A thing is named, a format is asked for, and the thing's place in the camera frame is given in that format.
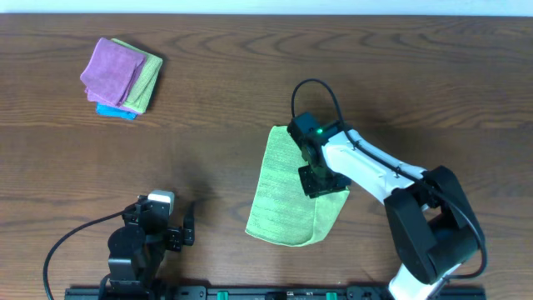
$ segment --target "stack of cloths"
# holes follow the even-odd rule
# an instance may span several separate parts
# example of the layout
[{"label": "stack of cloths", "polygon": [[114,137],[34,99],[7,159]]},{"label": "stack of cloths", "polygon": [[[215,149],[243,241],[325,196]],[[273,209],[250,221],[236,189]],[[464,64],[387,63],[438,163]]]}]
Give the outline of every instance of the stack of cloths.
[{"label": "stack of cloths", "polygon": [[80,79],[98,114],[133,120],[146,112],[161,65],[155,55],[100,38]]}]

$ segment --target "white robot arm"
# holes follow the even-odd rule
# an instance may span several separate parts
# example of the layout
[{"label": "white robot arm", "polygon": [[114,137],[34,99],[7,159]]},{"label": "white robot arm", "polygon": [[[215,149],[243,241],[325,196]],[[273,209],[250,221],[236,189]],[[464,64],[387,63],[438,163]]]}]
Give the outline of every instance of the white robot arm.
[{"label": "white robot arm", "polygon": [[[484,243],[461,185],[447,168],[404,163],[344,126],[320,126],[308,112],[291,120],[287,131],[309,162],[298,170],[304,193],[319,197],[351,181],[367,190],[385,206],[403,262],[389,293],[396,300],[431,298]],[[428,208],[441,208],[441,214],[427,222],[422,212]]]}]

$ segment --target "green microfiber cloth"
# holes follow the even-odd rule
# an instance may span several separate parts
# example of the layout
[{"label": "green microfiber cloth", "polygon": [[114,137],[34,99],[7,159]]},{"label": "green microfiber cloth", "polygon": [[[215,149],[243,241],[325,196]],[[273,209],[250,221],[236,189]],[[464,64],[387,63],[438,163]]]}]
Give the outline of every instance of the green microfiber cloth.
[{"label": "green microfiber cloth", "polygon": [[141,74],[123,104],[124,107],[131,108],[138,113],[145,113],[148,103],[150,102],[150,97],[152,96],[153,87],[156,85],[157,74],[159,73],[163,60],[116,38],[113,38],[112,41],[147,56]]},{"label": "green microfiber cloth", "polygon": [[326,237],[350,191],[307,197],[298,175],[298,168],[305,165],[286,126],[273,127],[248,218],[248,234],[292,247],[320,242]]}]

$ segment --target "cable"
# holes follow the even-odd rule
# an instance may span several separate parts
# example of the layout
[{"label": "cable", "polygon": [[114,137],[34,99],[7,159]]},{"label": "cable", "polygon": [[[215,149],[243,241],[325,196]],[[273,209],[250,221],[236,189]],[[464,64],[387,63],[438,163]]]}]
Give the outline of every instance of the cable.
[{"label": "cable", "polygon": [[100,288],[98,289],[98,300],[104,299],[104,297],[106,297],[106,284],[109,278],[111,278],[111,273],[104,276],[100,281]]},{"label": "cable", "polygon": [[63,237],[61,237],[59,239],[59,241],[56,242],[55,245],[53,245],[52,249],[50,249],[50,252],[47,255],[47,258],[44,260],[44,265],[42,266],[42,281],[44,283],[44,291],[47,293],[47,296],[48,296],[49,300],[53,300],[53,296],[52,296],[52,290],[50,289],[50,283],[48,282],[48,264],[50,263],[50,259],[52,259],[52,255],[53,255],[54,252],[56,252],[57,248],[63,242],[65,242],[65,240],[67,240],[67,238],[71,237],[74,233],[77,233],[78,231],[80,231],[80,230],[82,230],[84,228],[88,228],[91,225],[107,221],[107,220],[112,219],[114,217],[118,217],[118,216],[120,216],[120,215],[122,215],[124,213],[127,213],[127,212],[131,211],[131,210],[132,210],[132,206],[128,206],[128,207],[126,207],[126,209],[124,209],[121,212],[116,212],[116,213],[114,213],[112,215],[109,215],[107,217],[102,217],[102,218],[99,218],[98,220],[87,222],[87,223],[83,224],[82,226],[76,227],[71,232],[65,234]]},{"label": "cable", "polygon": [[477,271],[475,271],[473,273],[470,273],[470,274],[460,274],[460,275],[451,275],[451,274],[449,274],[449,275],[446,275],[446,276],[444,276],[442,278],[442,282],[444,284],[446,284],[448,281],[450,281],[450,279],[472,279],[472,278],[476,278],[476,277],[480,276],[485,271],[486,265],[488,263],[487,250],[486,250],[485,243],[483,241],[481,241],[481,235],[477,232],[477,229],[474,226],[474,224],[472,223],[472,221],[465,215],[465,213],[459,207],[457,207],[457,205],[453,201],[450,200],[451,196],[445,195],[443,192],[438,191],[437,189],[433,188],[431,185],[423,182],[422,180],[420,180],[420,179],[418,179],[416,177],[413,177],[413,176],[411,176],[410,174],[408,174],[406,172],[403,172],[400,167],[392,166],[390,163],[386,162],[385,160],[381,159],[380,157],[374,155],[373,153],[371,153],[371,152],[367,151],[365,148],[363,148],[361,146],[361,144],[359,143],[359,141],[357,141],[357,142],[354,141],[353,138],[350,136],[350,134],[348,134],[348,130],[346,129],[346,124],[344,123],[344,118],[342,117],[341,106],[339,105],[339,102],[336,100],[335,93],[331,90],[331,87],[329,87],[327,85],[327,83],[323,82],[320,79],[316,79],[316,78],[309,78],[309,79],[306,79],[306,80],[298,83],[298,85],[296,85],[296,87],[294,88],[294,92],[292,92],[292,97],[291,97],[291,113],[292,113],[292,117],[293,118],[295,117],[295,113],[294,113],[294,98],[296,96],[296,92],[298,91],[298,88],[300,88],[303,84],[308,83],[308,82],[320,83],[330,93],[331,100],[333,100],[333,103],[335,104],[336,113],[337,113],[337,116],[339,117],[339,122],[341,123],[342,131],[344,132],[344,134],[346,135],[346,137],[348,138],[348,140],[350,141],[350,143],[353,145],[354,148],[356,148],[356,149],[360,150],[361,152],[365,153],[368,157],[374,159],[375,161],[379,162],[383,166],[389,168],[390,170],[392,170],[396,174],[402,175],[403,177],[405,177],[405,178],[407,178],[409,180],[412,180],[412,182],[414,182],[415,184],[419,184],[421,187],[423,187],[425,190],[427,190],[427,192],[429,192],[430,194],[432,193],[432,194],[436,195],[437,197],[442,199],[442,201],[444,201],[446,204],[448,204],[450,207],[454,208],[465,219],[465,221],[468,223],[468,227],[470,228],[472,233],[474,233],[477,245],[478,245],[478,247],[479,247],[479,249],[481,251],[481,265],[480,265],[480,267],[479,267],[479,269]]}]

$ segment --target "blue cloth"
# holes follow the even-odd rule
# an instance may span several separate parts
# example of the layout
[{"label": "blue cloth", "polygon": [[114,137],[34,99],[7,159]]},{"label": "blue cloth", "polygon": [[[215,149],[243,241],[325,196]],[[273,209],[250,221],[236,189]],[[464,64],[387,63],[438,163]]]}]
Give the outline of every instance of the blue cloth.
[{"label": "blue cloth", "polygon": [[100,103],[97,103],[97,114],[101,116],[108,116],[108,117],[115,117],[115,118],[125,118],[126,120],[134,120],[137,116],[136,113],[133,112],[125,112],[121,109],[109,107],[107,105],[103,105]]}]

